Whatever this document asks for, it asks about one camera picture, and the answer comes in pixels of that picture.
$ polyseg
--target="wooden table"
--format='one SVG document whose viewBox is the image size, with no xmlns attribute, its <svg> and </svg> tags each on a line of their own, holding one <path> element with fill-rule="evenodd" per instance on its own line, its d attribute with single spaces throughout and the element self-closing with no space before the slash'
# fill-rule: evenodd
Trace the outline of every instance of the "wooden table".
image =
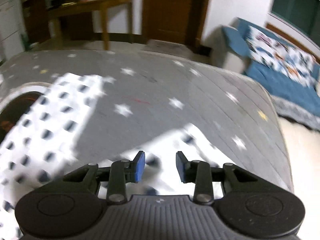
<svg viewBox="0 0 320 240">
<path fill-rule="evenodd" d="M 59 17 L 69 16 L 84 12 L 100 11 L 102 39 L 104 49 L 109 49 L 109 33 L 108 29 L 108 16 L 107 9 L 120 4 L 128 4 L 128 30 L 130 43 L 133 42 L 132 36 L 132 0 L 81 0 L 79 2 L 62 5 L 57 9 L 48 11 L 49 21 L 53 21 L 53 28 L 55 33 L 55 46 L 56 49 L 62 48 L 62 33 Z"/>
</svg>

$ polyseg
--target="window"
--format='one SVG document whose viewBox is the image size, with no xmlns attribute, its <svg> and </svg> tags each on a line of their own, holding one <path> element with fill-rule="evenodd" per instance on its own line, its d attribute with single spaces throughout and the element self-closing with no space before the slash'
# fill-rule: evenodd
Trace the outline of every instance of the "window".
<svg viewBox="0 0 320 240">
<path fill-rule="evenodd" d="M 320 46 L 319 0 L 274 0 L 272 13 L 296 27 Z"/>
</svg>

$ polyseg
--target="blue sofa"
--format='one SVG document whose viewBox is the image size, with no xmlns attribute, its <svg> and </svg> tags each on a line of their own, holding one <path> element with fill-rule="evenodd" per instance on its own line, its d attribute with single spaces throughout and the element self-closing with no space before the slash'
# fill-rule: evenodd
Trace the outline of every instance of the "blue sofa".
<svg viewBox="0 0 320 240">
<path fill-rule="evenodd" d="M 294 46 L 273 32 L 239 18 L 235 27 L 224 26 L 221 28 L 223 45 L 233 57 L 239 57 L 242 61 L 250 58 L 250 50 L 245 41 L 249 25 L 272 39 L 285 45 Z M 316 80 L 319 77 L 319 69 L 320 65 L 315 63 L 312 76 Z M 316 87 L 303 87 L 284 74 L 253 60 L 248 60 L 247 66 L 241 71 L 243 71 L 242 74 L 259 82 L 271 94 L 279 115 L 290 117 L 313 129 L 320 130 L 320 97 L 317 95 Z"/>
</svg>

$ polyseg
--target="patterned cushion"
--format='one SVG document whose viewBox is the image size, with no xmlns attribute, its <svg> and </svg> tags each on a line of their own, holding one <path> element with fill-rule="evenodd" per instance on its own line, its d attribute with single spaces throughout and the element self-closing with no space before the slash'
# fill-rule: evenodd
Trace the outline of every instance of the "patterned cushion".
<svg viewBox="0 0 320 240">
<path fill-rule="evenodd" d="M 315 58 L 296 47 L 290 47 L 249 26 L 247 43 L 251 58 L 280 72 L 303 86 L 314 87 L 311 76 Z"/>
</svg>

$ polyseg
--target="pillow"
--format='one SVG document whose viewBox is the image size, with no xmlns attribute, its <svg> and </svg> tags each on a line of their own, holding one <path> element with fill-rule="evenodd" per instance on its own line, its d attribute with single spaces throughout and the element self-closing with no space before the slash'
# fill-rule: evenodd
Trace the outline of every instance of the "pillow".
<svg viewBox="0 0 320 240">
<path fill-rule="evenodd" d="M 233 27 L 222 27 L 222 32 L 226 38 L 228 46 L 238 55 L 245 57 L 249 56 L 249 48 L 244 39 L 240 36 L 237 29 Z"/>
<path fill-rule="evenodd" d="M 311 76 L 315 58 L 299 48 L 286 46 L 250 27 L 247 43 L 251 58 L 280 72 L 303 86 L 314 87 Z"/>
</svg>

